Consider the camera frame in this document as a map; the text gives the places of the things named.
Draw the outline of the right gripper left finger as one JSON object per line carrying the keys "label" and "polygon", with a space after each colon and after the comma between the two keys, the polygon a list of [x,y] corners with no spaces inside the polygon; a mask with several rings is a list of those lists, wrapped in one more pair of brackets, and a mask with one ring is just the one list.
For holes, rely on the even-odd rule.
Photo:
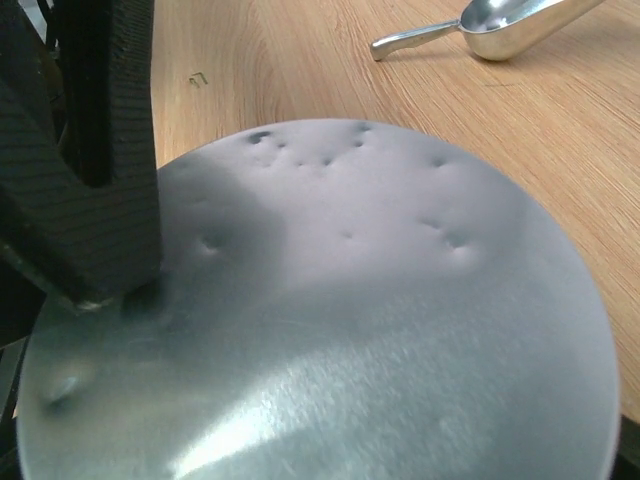
{"label": "right gripper left finger", "polygon": [[27,338],[22,338],[1,350],[1,480],[23,479],[18,458],[15,412],[26,344]]}

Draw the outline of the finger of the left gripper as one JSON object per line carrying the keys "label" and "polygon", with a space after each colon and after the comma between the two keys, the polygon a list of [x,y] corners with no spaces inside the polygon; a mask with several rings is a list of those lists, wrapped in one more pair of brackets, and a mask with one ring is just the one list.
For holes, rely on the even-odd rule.
{"label": "finger of the left gripper", "polygon": [[159,272],[153,16],[150,1],[54,3],[58,135],[47,50],[18,2],[1,5],[1,242],[19,271],[76,304],[132,291]]}

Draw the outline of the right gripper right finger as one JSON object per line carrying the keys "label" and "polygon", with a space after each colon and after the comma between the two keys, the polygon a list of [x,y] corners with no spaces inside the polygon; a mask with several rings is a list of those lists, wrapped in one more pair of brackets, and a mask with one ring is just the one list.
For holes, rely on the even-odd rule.
{"label": "right gripper right finger", "polygon": [[621,417],[620,435],[610,480],[640,480],[640,427]]}

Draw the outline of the round metal jar lid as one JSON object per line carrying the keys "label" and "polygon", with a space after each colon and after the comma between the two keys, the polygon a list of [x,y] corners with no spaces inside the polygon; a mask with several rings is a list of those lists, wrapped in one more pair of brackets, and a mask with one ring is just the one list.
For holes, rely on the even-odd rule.
{"label": "round metal jar lid", "polygon": [[90,312],[46,301],[27,479],[605,479],[606,309],[571,240],[424,134],[302,120],[158,173],[164,261]]}

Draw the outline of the metal candy scoop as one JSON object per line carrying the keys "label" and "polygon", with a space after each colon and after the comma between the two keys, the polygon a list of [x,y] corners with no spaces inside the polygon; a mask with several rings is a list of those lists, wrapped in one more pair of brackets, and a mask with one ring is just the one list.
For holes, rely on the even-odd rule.
{"label": "metal candy scoop", "polygon": [[602,0],[474,0],[451,21],[379,38],[370,44],[376,61],[454,32],[477,57],[509,60],[545,40],[602,3]]}

